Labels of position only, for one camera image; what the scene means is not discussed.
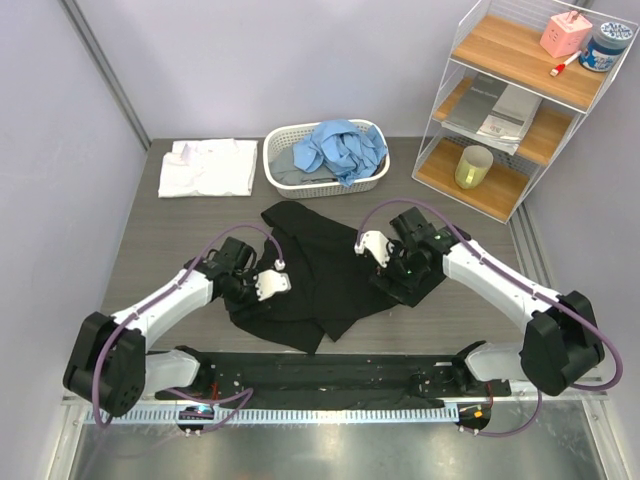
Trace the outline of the black long sleeve shirt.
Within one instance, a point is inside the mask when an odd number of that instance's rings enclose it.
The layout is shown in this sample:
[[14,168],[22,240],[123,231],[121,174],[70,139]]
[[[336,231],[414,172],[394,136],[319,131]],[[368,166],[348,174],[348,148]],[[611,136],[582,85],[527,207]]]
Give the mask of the black long sleeve shirt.
[[[283,258],[291,290],[251,306],[225,303],[231,322],[263,340],[316,352],[322,338],[338,340],[356,321],[399,303],[369,283],[375,260],[354,252],[357,232],[295,201],[281,201],[264,210],[277,246],[264,244],[259,270]],[[435,288],[444,281],[442,257],[425,242],[434,233],[420,212],[412,208],[391,222],[400,250],[424,251],[433,256]]]

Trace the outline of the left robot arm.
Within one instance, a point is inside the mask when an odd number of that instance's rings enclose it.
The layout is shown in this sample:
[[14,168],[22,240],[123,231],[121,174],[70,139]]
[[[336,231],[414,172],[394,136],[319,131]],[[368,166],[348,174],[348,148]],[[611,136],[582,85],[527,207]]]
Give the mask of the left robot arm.
[[[178,388],[190,398],[205,397],[213,385],[208,357],[181,346],[165,353],[151,347],[190,313],[220,297],[254,300],[246,268],[255,250],[227,238],[218,250],[190,260],[175,278],[138,304],[112,315],[93,312],[84,319],[67,363],[63,386],[113,417],[131,410],[143,396]],[[93,381],[98,394],[92,394]]]

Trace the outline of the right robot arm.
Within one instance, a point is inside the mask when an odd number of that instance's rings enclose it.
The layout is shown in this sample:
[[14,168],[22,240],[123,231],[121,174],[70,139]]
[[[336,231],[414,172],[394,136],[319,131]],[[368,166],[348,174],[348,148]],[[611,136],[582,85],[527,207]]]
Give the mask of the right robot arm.
[[584,295],[562,295],[537,284],[450,221],[436,228],[421,210],[412,203],[391,220],[393,239],[359,229],[355,253],[378,264],[371,283],[414,307],[444,280],[456,281],[496,307],[522,334],[516,343],[477,341],[455,354],[451,380],[457,391],[472,395],[487,382],[517,380],[557,396],[604,360],[604,341]]

